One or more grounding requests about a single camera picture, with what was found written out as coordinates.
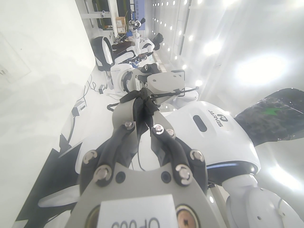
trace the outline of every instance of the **table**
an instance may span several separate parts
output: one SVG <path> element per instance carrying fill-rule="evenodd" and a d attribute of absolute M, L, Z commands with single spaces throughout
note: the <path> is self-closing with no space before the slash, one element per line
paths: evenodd
<path fill-rule="evenodd" d="M 116 17 L 118 17 L 118 8 L 117 8 L 117 0 L 108 0 L 109 4 L 109 9 L 110 11 L 106 12 L 95 12 L 95 11 L 90 11 L 88 8 L 88 5 L 86 4 L 87 7 L 87 14 L 80 14 L 82 19 L 99 19 L 99 18 L 111 18 L 112 21 L 112 26 L 113 26 L 113 31 L 114 31 L 114 36 L 118 36 L 118 29 L 116 25 Z"/>

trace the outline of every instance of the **blue led strip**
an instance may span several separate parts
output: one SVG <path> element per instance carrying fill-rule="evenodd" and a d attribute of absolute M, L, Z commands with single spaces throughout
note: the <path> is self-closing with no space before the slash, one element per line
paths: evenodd
<path fill-rule="evenodd" d="M 216 165 L 207 165 L 207 169 L 226 167 L 226 166 L 238 166 L 239 164 L 216 164 Z"/>

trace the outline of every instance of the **cardboard box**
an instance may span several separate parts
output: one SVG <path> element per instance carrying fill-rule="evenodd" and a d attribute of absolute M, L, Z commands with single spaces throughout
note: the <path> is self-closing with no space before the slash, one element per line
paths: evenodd
<path fill-rule="evenodd" d="M 125 16 L 118 16 L 116 17 L 116 25 L 119 34 L 126 33 L 126 17 Z"/>

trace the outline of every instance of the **metal screw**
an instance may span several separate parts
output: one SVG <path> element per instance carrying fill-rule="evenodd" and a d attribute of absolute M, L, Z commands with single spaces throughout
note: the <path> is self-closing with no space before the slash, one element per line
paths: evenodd
<path fill-rule="evenodd" d="M 168 134 L 169 134 L 172 138 L 175 138 L 174 130 L 168 128 L 168 129 L 166 129 L 166 131 L 168 132 Z"/>
<path fill-rule="evenodd" d="M 125 122 L 125 127 L 126 127 L 127 129 L 131 129 L 132 126 L 133 126 L 133 123 L 132 123 L 131 121 L 126 121 L 126 122 Z"/>
<path fill-rule="evenodd" d="M 97 182 L 98 180 L 103 180 L 103 179 L 108 181 L 111 177 L 111 174 L 112 174 L 111 167 L 106 164 L 103 164 L 99 166 L 94 172 L 93 181 Z"/>
<path fill-rule="evenodd" d="M 89 161 L 93 158 L 97 158 L 97 152 L 95 150 L 90 150 L 83 156 L 82 161 L 84 164 L 88 164 Z"/>
<path fill-rule="evenodd" d="M 190 178 L 190 173 L 188 172 L 188 170 L 186 168 L 182 168 L 179 171 L 179 175 L 182 179 L 188 180 Z"/>
<path fill-rule="evenodd" d="M 156 134 L 158 134 L 158 135 L 164 133 L 164 127 L 161 126 L 160 124 L 154 125 L 153 128 L 155 128 Z"/>
<path fill-rule="evenodd" d="M 183 185 L 189 185 L 192 182 L 192 172 L 188 166 L 184 164 L 178 164 L 175 168 L 176 171 L 179 172 L 179 176 L 181 177 L 181 183 Z"/>
<path fill-rule="evenodd" d="M 196 150 L 196 149 L 193 149 L 192 151 L 190 151 L 190 157 L 192 160 L 200 160 L 201 162 L 204 161 L 204 156 L 203 154 L 199 151 L 199 150 Z"/>

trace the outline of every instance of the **jarvis logo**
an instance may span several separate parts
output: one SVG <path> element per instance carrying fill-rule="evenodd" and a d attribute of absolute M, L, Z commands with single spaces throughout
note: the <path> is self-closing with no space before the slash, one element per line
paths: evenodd
<path fill-rule="evenodd" d="M 228 122 L 228 119 L 222 115 L 222 114 L 215 114 L 214 112 L 210 111 L 210 114 L 214 117 L 214 119 L 216 120 L 216 123 L 219 125 L 219 127 L 223 127 L 223 124 L 221 121 L 224 121 L 224 122 Z"/>
<path fill-rule="evenodd" d="M 220 120 L 224 121 L 224 122 L 228 122 L 228 119 L 222 115 L 222 114 L 217 114 L 217 116 L 219 116 Z"/>

